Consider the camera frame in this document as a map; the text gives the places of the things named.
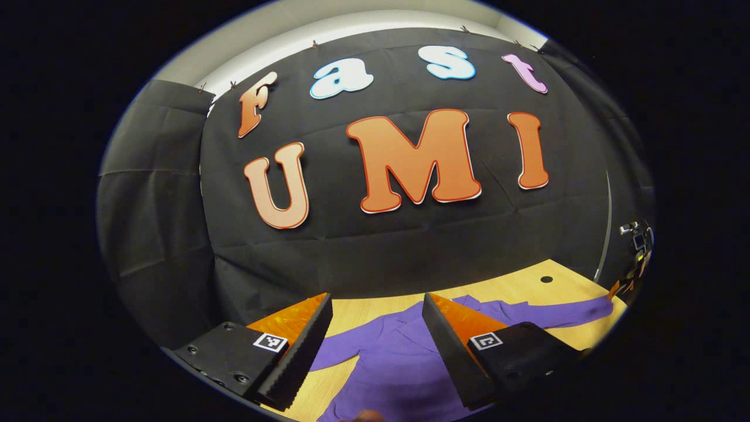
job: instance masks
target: orange letter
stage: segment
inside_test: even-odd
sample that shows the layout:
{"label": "orange letter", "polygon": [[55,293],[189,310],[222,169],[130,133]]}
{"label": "orange letter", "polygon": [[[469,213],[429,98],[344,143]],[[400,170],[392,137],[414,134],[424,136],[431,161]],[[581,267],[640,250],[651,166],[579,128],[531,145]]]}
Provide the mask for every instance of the orange letter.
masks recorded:
{"label": "orange letter", "polygon": [[258,214],[266,224],[273,228],[295,228],[308,217],[310,209],[308,190],[305,188],[302,166],[299,164],[299,157],[305,151],[304,147],[300,142],[290,143],[282,146],[274,156],[276,162],[283,167],[286,186],[289,189],[289,208],[287,209],[278,209],[271,198],[269,180],[266,178],[269,160],[262,157],[244,166],[244,176],[250,181],[250,190],[253,193]]}
{"label": "orange letter", "polygon": [[393,193],[388,172],[398,180],[413,203],[422,203],[437,165],[437,186],[432,196],[439,202],[478,197],[482,185],[474,179],[466,139],[469,117],[460,110],[435,110],[424,121],[416,147],[387,117],[368,117],[346,128],[359,142],[367,181],[362,211],[383,213],[401,205]]}
{"label": "orange letter", "polygon": [[550,181],[542,161],[542,145],[539,143],[539,119],[533,114],[510,113],[508,121],[518,131],[520,156],[523,167],[518,177],[522,189],[541,188]]}
{"label": "orange letter", "polygon": [[269,89],[266,85],[276,82],[276,72],[265,75],[255,85],[242,94],[239,102],[242,103],[242,123],[239,127],[239,137],[249,134],[260,123],[260,115],[255,108],[264,108],[269,100]]}

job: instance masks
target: black border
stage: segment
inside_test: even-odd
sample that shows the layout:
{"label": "black border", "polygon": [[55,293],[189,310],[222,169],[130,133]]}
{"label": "black border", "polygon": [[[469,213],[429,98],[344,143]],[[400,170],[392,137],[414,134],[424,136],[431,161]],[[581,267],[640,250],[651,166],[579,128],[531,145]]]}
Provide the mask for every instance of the black border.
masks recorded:
{"label": "black border", "polygon": [[[579,376],[485,420],[742,417],[747,361],[732,324],[746,288],[732,248],[745,212],[742,188],[726,192],[716,177],[742,180],[748,162],[721,133],[744,104],[729,72],[747,13],[739,2],[618,3],[499,5],[573,51],[628,111],[655,171],[660,229],[639,300]],[[260,420],[143,335],[108,283],[94,230],[96,174],[130,100],[167,59],[250,6],[10,3],[11,420]]]}

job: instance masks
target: white wall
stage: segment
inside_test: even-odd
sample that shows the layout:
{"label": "white wall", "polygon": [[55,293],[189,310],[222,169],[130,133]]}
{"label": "white wall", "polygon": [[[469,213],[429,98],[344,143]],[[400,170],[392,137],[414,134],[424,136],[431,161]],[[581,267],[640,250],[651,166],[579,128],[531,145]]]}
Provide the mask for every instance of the white wall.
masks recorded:
{"label": "white wall", "polygon": [[[358,9],[399,7],[398,10]],[[280,0],[233,20],[175,57],[155,76],[205,90],[216,98],[240,81],[294,53],[363,32],[396,28],[466,26],[476,34],[525,47],[541,47],[547,38],[496,9],[470,0]]]}

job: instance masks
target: white letter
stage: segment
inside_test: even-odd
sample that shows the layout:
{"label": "white letter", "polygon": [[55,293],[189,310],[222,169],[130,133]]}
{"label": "white letter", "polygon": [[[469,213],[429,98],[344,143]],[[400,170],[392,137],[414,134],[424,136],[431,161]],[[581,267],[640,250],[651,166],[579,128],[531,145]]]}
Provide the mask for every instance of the white letter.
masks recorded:
{"label": "white letter", "polygon": [[456,47],[427,46],[418,54],[431,63],[427,71],[440,79],[470,79],[476,74],[474,66],[465,60],[469,56]]}
{"label": "white letter", "polygon": [[360,59],[342,59],[318,69],[314,75],[318,81],[310,87],[310,96],[322,100],[341,91],[367,88],[375,78],[367,73],[364,63]]}

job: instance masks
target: purple shirt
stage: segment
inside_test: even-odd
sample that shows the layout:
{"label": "purple shirt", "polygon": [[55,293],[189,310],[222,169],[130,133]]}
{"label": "purple shirt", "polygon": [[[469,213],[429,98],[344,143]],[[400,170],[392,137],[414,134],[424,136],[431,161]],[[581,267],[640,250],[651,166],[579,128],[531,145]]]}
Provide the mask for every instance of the purple shirt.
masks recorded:
{"label": "purple shirt", "polygon": [[[501,300],[480,303],[471,296],[453,301],[508,326],[529,321],[542,328],[585,324],[613,309],[606,296],[551,306],[510,305]],[[310,371],[357,354],[359,361],[319,422],[352,420],[363,409],[379,411],[388,422],[450,421],[486,408],[469,411],[461,404],[421,313],[419,302],[323,341]]]}

